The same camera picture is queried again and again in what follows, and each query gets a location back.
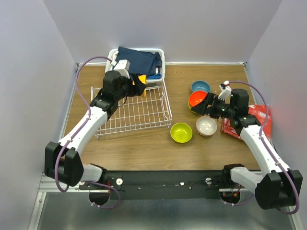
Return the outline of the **white black striped bowl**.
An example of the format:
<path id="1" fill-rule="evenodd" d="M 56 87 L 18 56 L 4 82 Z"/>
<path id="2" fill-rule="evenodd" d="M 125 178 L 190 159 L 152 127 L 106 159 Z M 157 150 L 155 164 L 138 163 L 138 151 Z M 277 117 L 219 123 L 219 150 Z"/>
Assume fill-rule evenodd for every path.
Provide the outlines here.
<path id="1" fill-rule="evenodd" d="M 217 131 L 217 123 L 208 116 L 202 116 L 196 121 L 196 130 L 201 136 L 210 137 Z"/>

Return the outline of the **blue bowl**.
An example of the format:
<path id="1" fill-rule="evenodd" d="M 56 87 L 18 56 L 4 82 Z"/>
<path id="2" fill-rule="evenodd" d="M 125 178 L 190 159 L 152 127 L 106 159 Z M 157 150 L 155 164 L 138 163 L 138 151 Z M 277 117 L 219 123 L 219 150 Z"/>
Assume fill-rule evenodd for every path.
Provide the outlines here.
<path id="1" fill-rule="evenodd" d="M 196 92 L 196 91 L 210 92 L 211 87 L 207 82 L 202 81 L 202 80 L 197 80 L 197 81 L 192 83 L 191 91 L 192 92 Z"/>

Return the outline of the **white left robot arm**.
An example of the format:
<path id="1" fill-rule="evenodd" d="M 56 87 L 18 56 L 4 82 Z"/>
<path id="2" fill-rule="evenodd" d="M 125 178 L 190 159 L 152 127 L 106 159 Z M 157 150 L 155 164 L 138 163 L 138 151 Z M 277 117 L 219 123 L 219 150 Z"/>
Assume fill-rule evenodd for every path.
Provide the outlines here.
<path id="1" fill-rule="evenodd" d="M 75 186 L 80 181 L 90 182 L 95 189 L 102 189 L 106 185 L 104 169 L 93 164 L 84 165 L 81 154 L 98 128 L 118 109 L 119 101 L 140 96 L 145 88 L 135 73 L 126 77 L 116 70 L 106 72 L 103 87 L 91 101 L 84 117 L 65 137 L 47 144 L 44 174 L 55 179 L 56 183 Z"/>

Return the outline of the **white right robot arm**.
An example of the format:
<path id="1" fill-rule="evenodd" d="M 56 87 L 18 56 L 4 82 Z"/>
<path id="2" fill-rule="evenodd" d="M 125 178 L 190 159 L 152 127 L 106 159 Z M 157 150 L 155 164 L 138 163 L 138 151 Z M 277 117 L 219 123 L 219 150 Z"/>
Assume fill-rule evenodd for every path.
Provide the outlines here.
<path id="1" fill-rule="evenodd" d="M 230 126 L 242 138 L 255 157 L 261 175 L 249 171 L 241 164 L 227 165 L 221 175 L 223 186 L 230 188 L 239 184 L 249 190 L 258 205 L 264 209 L 294 207 L 289 214 L 294 214 L 300 207 L 299 193 L 303 176 L 290 167 L 278 156 L 267 137 L 259 120 L 249 113 L 249 94 L 244 89 L 233 89 L 230 102 L 221 96 L 208 93 L 207 96 L 191 109 L 200 115 L 211 118 L 227 118 Z"/>

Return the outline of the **bright blue cloth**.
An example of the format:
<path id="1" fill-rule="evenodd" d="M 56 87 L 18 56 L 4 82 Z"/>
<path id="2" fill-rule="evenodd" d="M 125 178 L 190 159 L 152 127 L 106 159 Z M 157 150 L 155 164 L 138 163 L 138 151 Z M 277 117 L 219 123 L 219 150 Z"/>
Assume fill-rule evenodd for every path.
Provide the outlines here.
<path id="1" fill-rule="evenodd" d="M 158 80 L 158 79 L 161 79 L 161 77 L 162 77 L 162 75 L 160 73 L 158 73 L 158 74 L 148 76 L 147 79 L 148 80 Z"/>

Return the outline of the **dark blue folded cloth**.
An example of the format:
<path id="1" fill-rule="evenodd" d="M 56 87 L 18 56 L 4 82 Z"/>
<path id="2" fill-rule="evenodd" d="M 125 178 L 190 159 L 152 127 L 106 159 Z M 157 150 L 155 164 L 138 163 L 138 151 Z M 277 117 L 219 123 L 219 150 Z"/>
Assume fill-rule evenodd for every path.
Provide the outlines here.
<path id="1" fill-rule="evenodd" d="M 137 51 L 125 47 L 118 47 L 116 61 L 126 59 L 130 62 L 129 74 L 145 75 L 146 77 L 160 73 L 163 66 L 159 52 Z"/>

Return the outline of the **white plastic basket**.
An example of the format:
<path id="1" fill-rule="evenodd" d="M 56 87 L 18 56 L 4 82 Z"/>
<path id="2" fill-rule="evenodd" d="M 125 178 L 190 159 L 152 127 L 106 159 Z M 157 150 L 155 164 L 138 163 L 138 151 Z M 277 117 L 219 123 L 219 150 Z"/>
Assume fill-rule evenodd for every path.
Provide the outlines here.
<path id="1" fill-rule="evenodd" d="M 165 78 L 165 53 L 162 49 L 120 46 L 109 51 L 107 57 L 117 63 L 127 60 L 130 63 L 129 73 L 145 75 L 148 85 L 159 83 Z"/>

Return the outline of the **red plastic bag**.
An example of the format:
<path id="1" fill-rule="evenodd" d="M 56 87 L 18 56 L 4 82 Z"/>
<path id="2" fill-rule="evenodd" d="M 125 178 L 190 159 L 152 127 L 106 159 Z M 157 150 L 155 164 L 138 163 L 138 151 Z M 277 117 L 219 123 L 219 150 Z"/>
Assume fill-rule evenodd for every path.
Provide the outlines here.
<path id="1" fill-rule="evenodd" d="M 248 112 L 251 115 L 254 115 L 261 124 L 264 123 L 265 121 L 265 116 L 266 116 L 266 108 L 265 105 L 249 105 L 249 110 Z M 221 121 L 221 133 L 229 134 L 230 136 L 237 138 L 237 139 L 242 139 L 235 131 L 234 128 L 230 126 L 230 120 L 228 118 L 223 118 Z M 269 109 L 269 115 L 268 115 L 268 120 L 267 123 L 264 126 L 263 132 L 267 139 L 271 141 L 272 139 L 272 116 L 271 116 L 271 110 Z"/>

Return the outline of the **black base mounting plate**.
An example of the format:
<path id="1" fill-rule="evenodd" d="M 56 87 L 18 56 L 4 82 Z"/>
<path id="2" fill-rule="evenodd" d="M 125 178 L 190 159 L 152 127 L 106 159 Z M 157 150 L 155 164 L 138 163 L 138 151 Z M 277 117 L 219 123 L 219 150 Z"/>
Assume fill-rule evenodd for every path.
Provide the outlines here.
<path id="1" fill-rule="evenodd" d="M 242 186 L 226 184 L 221 170 L 108 171 L 105 184 L 119 193 L 111 198 L 133 199 L 223 199 L 239 203 L 250 196 Z"/>

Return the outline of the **aluminium frame rail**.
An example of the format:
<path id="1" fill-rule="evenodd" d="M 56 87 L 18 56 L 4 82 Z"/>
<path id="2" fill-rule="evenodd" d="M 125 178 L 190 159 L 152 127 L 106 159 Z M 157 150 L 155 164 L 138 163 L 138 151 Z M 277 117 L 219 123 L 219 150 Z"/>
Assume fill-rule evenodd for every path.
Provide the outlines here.
<path id="1" fill-rule="evenodd" d="M 57 193 L 60 192 L 60 190 L 58 189 L 55 180 L 45 176 L 44 174 L 42 174 L 41 176 L 41 180 L 39 183 L 39 188 L 38 188 L 39 192 L 49 192 L 49 193 Z M 82 184 L 79 185 L 77 184 L 76 186 L 70 186 L 67 190 L 68 192 L 101 192 L 101 193 L 108 193 L 108 188 L 104 188 L 101 186 L 97 186 L 95 184 Z"/>

